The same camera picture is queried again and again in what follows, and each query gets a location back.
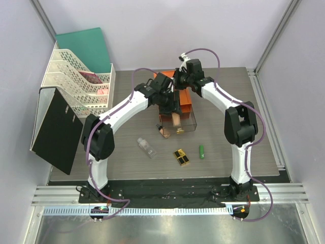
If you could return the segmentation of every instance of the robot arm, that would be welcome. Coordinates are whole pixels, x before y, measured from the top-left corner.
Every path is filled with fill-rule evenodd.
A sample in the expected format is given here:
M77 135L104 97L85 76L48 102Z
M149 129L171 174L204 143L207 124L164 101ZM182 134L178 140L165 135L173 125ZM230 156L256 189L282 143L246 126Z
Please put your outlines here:
M98 128L90 143L90 159L93 161L92 176L99 189L107 185L107 158L114 150L114 133L117 129L136 113L147 107L157 104L164 108L164 111L177 111L179 101L175 101L177 90L191 87L192 91L212 102L225 114L224 133L227 141L232 145L233 170L230 176L231 195L236 199L237 195L244 195L252 189L252 180L245 171L245 148L255 139L257 134L257 122L254 113L247 108L238 106L232 100L239 101L217 86L225 93L231 101L225 98L214 86L211 77L205 77L198 59L189 59L182 56L183 64L180 69L175 70L171 79L162 73L149 84L136 86L132 99L129 97L111 110L101 114L99 117L90 115L87 117L82 135L82 143L87 145L90 131L100 121L106 118L113 111L118 110L113 116L108 116L104 123ZM250 173L250 153L247 150L247 168ZM89 186L94 188L92 180L88 179Z

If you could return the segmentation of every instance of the orange box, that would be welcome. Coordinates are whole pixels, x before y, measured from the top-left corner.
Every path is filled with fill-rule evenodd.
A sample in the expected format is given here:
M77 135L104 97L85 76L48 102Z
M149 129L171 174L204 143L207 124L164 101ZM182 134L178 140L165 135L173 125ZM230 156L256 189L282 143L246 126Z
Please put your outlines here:
M174 70L163 71L161 73L172 78L175 71ZM183 113L181 115L181 119L187 119L187 118L189 118L189 113L191 112L191 108L192 108L192 99L189 94L189 90L188 89L179 90L179 99L180 99L181 111Z

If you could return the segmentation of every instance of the white wall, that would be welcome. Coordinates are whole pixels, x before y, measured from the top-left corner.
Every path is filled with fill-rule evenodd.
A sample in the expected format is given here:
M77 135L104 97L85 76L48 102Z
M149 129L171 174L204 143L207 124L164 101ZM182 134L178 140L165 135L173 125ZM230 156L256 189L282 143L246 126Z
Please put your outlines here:
M18 244L36 185L44 185L49 172L29 146L53 43L27 0L1 1L0 43L0 243Z
M303 183L322 231L325 226L324 12L325 1L301 1L260 75L290 174Z
M101 27L118 70L179 66L193 48L223 67L254 68L290 0L40 0L58 34ZM216 67L211 54L204 67Z

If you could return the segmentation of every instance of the plastic bottle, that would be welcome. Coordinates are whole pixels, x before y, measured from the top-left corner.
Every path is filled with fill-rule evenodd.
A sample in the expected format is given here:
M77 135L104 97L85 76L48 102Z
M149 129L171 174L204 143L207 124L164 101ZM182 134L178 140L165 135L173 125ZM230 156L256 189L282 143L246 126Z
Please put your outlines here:
M156 156L157 152L152 148L152 146L150 146L150 144L142 139L141 137L138 138L138 143L139 143L139 147L146 152L146 154L150 157L153 158L154 156Z

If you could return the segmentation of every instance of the white panel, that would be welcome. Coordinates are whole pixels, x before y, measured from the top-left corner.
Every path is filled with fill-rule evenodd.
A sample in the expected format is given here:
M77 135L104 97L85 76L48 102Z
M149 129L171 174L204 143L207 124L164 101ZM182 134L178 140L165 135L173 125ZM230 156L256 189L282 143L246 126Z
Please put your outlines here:
M0 3L0 242L22 243L49 164L29 151L38 90L53 43L29 1Z
M302 182L325 242L325 1L301 1L260 74L294 181Z
M40 0L58 34L101 27L117 70L178 67L213 49L222 67L254 68L290 0ZM211 54L204 67L216 67Z

